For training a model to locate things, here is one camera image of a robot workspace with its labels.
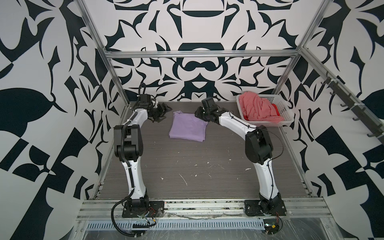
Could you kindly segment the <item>purple t-shirt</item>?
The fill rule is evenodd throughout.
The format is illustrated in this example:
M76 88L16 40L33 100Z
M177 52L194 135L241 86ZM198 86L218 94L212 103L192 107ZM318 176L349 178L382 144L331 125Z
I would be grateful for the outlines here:
M207 125L208 122L197 118L194 114L174 111L169 137L171 139L203 142L206 138Z

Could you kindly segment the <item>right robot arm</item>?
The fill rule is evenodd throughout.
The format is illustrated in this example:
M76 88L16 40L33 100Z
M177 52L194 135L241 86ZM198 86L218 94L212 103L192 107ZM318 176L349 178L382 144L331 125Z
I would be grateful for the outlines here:
M202 100L195 116L205 122L213 122L228 128L245 141L245 154L256 169L260 185L259 196L263 212L270 211L282 202L273 174L273 144L265 126L246 123L229 110L220 108L212 97Z

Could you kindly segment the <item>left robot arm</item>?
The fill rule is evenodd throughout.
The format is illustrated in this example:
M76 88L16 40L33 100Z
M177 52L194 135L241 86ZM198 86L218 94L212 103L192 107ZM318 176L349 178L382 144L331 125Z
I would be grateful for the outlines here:
M123 165L128 181L127 209L147 209L150 203L141 170L144 153L141 127L147 120L161 122L172 108L158 103L152 95L139 94L131 110L132 115L114 127L114 154Z

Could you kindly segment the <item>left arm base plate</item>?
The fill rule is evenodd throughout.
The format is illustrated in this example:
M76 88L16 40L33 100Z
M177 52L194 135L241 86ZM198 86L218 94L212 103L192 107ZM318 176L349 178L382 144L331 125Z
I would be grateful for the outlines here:
M164 212L164 201L128 200L124 205L123 218L156 217Z

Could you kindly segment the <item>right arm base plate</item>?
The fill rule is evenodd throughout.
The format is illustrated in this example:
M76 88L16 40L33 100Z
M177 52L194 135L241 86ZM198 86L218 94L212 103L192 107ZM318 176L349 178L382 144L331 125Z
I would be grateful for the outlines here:
M245 200L245 214L256 216L285 216L286 207L284 201L276 198L273 200Z

